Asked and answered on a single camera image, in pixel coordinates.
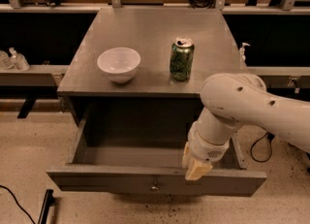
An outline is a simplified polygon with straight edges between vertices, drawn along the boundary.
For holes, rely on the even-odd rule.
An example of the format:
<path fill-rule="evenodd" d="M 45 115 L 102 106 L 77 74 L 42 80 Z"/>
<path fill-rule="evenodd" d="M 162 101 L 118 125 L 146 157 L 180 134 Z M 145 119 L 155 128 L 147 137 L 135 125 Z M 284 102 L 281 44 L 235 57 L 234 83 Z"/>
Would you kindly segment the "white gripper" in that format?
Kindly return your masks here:
<path fill-rule="evenodd" d="M 188 133 L 188 143 L 183 150 L 182 168 L 186 169 L 185 179 L 199 180 L 206 176 L 213 166 L 204 162 L 221 160 L 229 147 L 229 141 L 217 145 L 204 140 L 198 132 L 197 121 L 195 121 Z"/>

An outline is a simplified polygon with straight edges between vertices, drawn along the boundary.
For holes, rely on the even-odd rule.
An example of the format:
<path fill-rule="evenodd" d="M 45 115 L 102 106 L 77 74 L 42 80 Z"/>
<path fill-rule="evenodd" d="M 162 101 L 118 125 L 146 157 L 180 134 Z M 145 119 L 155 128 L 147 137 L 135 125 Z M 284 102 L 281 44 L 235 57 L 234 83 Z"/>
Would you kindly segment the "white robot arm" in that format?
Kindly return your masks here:
<path fill-rule="evenodd" d="M 229 148 L 230 137 L 245 124 L 310 152 L 310 103 L 268 93 L 256 75 L 212 75 L 202 84 L 201 101 L 203 109 L 183 152 L 187 180 L 207 175 Z"/>

